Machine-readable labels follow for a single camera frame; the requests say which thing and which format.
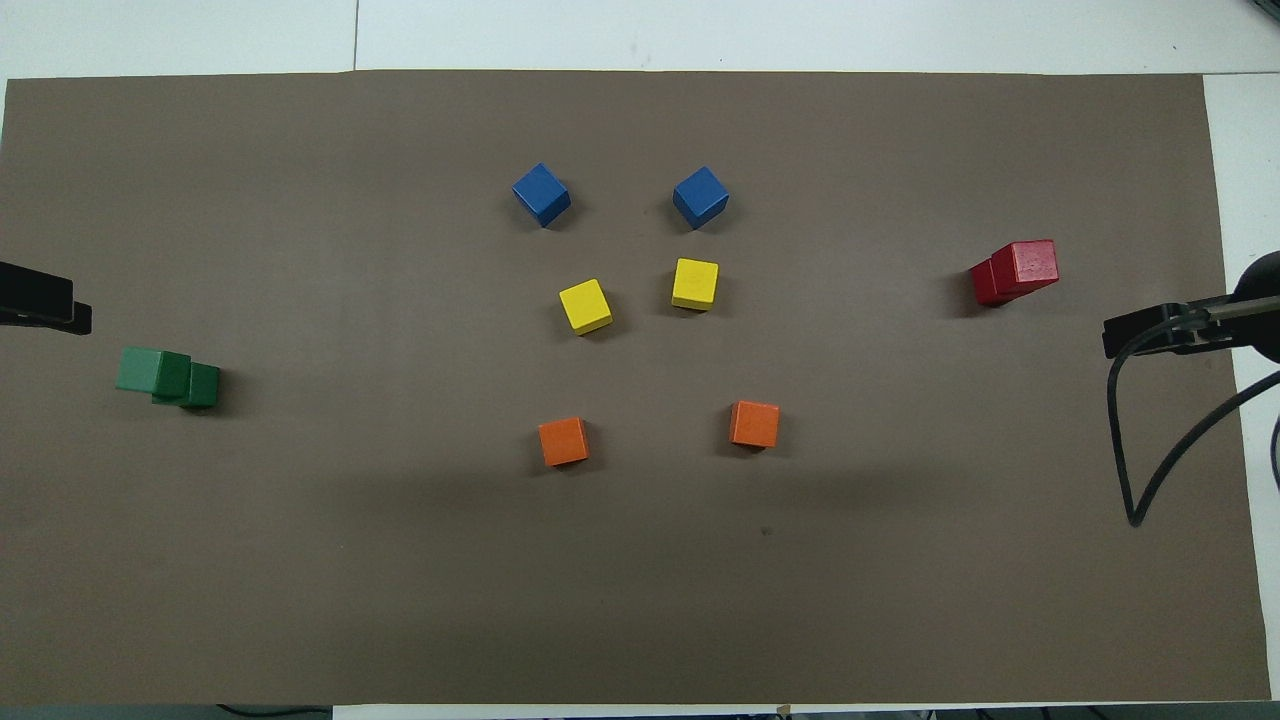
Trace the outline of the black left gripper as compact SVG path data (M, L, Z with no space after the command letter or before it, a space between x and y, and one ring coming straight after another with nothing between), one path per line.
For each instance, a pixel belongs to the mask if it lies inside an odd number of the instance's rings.
M87 336L92 307L74 301L70 279L1 261L0 325Z

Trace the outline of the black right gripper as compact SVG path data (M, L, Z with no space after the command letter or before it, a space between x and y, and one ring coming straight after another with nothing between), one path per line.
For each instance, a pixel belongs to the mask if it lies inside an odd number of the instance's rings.
M1206 325L1197 329L1196 322ZM1116 359L1134 340L1156 331L1133 355L1192 355L1198 340L1212 348L1249 347L1271 363L1279 363L1279 255L1254 260L1235 290L1189 304L1157 304L1103 322L1103 355Z

